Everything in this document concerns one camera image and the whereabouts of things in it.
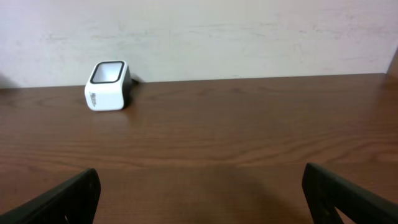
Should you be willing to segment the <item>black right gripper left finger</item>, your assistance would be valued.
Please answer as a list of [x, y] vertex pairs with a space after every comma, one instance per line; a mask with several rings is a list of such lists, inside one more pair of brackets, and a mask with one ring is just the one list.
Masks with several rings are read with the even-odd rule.
[[1, 215], [7, 223], [93, 223], [101, 184], [94, 168]]

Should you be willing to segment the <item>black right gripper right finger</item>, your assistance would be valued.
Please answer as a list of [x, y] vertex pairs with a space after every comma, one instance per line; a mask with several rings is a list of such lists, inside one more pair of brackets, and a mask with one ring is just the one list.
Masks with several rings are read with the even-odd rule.
[[314, 223], [342, 223], [338, 211], [355, 223], [397, 223], [397, 204], [318, 164], [306, 164], [302, 189]]

